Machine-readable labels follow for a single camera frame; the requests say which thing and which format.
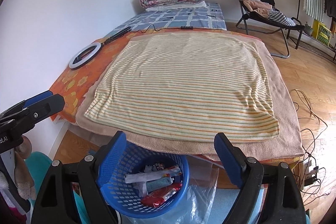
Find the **white wrapper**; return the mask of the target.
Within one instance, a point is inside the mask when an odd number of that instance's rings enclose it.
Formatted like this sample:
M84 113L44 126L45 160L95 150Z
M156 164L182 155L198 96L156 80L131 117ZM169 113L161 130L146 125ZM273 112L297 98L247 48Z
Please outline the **white wrapper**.
M136 182L147 182L153 180L159 180L163 177L175 177L182 174L179 166L175 165L168 169L159 170L155 172L147 172L147 173L135 173L135 174L126 174L124 176L124 182L126 184L132 184Z

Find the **orange fruit print tube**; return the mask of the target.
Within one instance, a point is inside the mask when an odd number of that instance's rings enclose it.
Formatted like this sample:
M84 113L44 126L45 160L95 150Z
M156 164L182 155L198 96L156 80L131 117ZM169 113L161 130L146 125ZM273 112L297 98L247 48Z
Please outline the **orange fruit print tube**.
M146 190L147 193L151 193L155 190L159 190L161 188L167 187L174 182L172 177L163 177L158 180L148 181L146 182Z

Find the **power strip on floor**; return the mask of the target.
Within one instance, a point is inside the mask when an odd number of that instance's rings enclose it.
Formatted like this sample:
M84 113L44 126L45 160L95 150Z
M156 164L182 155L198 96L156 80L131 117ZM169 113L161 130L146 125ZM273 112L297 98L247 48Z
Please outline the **power strip on floor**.
M319 166L315 166L311 171L305 173L303 177L303 186L309 186L318 180Z

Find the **orange floral bedsheet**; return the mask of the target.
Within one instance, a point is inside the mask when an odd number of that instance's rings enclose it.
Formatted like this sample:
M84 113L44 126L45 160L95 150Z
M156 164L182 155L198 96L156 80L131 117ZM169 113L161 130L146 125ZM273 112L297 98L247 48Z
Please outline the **orange floral bedsheet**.
M50 90L53 93L58 93L61 96L63 96L66 104L64 106L64 109L58 114L53 115L51 119L53 121L63 119L65 121L70 122L71 124L74 124L75 126L74 132L77 135L91 141L92 143L95 143L93 141L93 138L98 137L97 134L89 132L76 125L75 116L78 111L78 108L84 101L88 89L92 85L94 85L94 83L99 79L100 76L103 76L103 74L112 64L114 59L127 45L129 40L137 36L142 37L143 35L144 34L141 31L130 32L124 35L123 37L110 43L105 50L100 51L97 57L95 57L92 61L90 61L83 67L76 70L66 68L50 88ZM104 136L101 144L100 143L95 144L96 145L105 144L107 142L108 137L109 136ZM209 157L206 157L205 155L199 155L199 156L202 157L203 159L213 160L210 159ZM285 161L290 164L297 161L300 156L292 158L270 159L259 161L270 164L276 164L277 162Z

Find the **blue plastic basket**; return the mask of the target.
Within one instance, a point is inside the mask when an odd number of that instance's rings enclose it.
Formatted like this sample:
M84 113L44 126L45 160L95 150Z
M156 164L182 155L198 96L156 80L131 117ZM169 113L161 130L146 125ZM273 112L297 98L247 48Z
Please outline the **blue plastic basket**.
M138 192L124 182L127 173L139 173L147 165L162 163L165 167L178 165L182 174L177 179L181 189L160 207L143 206ZM151 151L122 140L108 152L98 169L97 185L104 200L120 214L132 218L154 218L175 208L186 193L190 169L184 155Z

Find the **striped yellow towel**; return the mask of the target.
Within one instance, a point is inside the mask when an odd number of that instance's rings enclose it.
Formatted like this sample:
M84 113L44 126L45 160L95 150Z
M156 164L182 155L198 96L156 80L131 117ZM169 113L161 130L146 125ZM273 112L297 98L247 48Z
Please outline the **striped yellow towel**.
M223 33L132 38L112 62L84 113L135 134L210 142L279 135L268 76L254 42Z

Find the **beige blanket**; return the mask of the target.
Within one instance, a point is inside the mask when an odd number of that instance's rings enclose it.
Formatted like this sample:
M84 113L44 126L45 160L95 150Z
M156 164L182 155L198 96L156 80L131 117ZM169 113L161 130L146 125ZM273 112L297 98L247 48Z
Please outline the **beige blanket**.
M253 156L261 161L292 158L302 155L302 140L299 132L297 113L294 109L293 101L282 79L281 73L275 61L266 49L265 44L254 36L240 34L237 32L230 32L221 29L211 30L205 28L202 28L201 31L224 34L230 38L237 38L243 42L254 42L267 72L270 84L270 93L273 101L274 115L279 121L280 133L277 137L270 140L236 143L235 145L238 146L246 155ZM88 89L85 99L79 106L75 116L77 126L98 135L98 137L93 138L93 141L97 144L102 143L104 136L112 137L117 131L116 127L97 124L84 116L85 111L93 101L95 90L101 79L102 76L100 76L94 85ZM129 131L126 131L125 133L128 141L157 152L167 152L180 155L205 155L213 160L218 159L213 143L168 140L139 135Z

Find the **black metal rack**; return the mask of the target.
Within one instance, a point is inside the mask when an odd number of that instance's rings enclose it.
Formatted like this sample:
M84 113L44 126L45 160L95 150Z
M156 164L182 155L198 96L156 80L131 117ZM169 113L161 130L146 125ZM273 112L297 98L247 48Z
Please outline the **black metal rack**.
M310 22L303 24L303 31L299 31L296 38L291 31L287 38L294 42L295 49L303 48L335 63L335 42L332 41L335 39L335 20L331 19L330 24L323 22L325 0L298 0L293 20L299 22L301 14L305 14Z

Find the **yellow green crate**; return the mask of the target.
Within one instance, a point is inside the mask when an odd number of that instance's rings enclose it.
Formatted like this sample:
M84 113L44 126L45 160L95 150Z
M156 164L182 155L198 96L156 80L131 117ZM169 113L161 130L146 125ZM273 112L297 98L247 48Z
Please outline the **yellow green crate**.
M331 31L322 22L315 19L313 22L313 32L311 36L328 47L331 38Z

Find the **black folding chair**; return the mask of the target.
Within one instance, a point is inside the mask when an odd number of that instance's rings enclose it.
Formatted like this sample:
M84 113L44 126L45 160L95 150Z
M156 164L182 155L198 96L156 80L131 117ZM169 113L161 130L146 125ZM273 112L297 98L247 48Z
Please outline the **black folding chair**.
M296 17L287 17L277 7L274 0L239 0L241 18L236 23L236 28L244 30L249 34L251 29L248 27L247 20L251 19L256 22L276 27L276 30L268 32L275 34L281 32L284 39L286 54L271 53L273 57L287 59L290 57L288 39L291 31L298 31L301 38L305 26Z

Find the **clothes on chair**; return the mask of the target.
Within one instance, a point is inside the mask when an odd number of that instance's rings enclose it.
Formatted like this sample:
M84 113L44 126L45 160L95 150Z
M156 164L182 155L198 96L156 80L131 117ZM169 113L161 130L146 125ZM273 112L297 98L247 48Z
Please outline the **clothes on chair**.
M274 23L279 23L284 26L294 27L295 22L285 16L281 11L276 10L271 4L262 2L260 0L242 0L243 5L247 10L255 12L265 19L268 19Z

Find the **blue checkered bedsheet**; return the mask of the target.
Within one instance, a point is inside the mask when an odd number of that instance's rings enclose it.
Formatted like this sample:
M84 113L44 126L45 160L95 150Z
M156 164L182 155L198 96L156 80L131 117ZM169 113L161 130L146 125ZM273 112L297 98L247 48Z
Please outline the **blue checkered bedsheet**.
M113 29L109 33L109 36L116 34L126 27L130 27L132 31L139 31L149 27L158 30L181 26L227 29L220 5L217 3L207 3L206 7L200 8L142 12Z

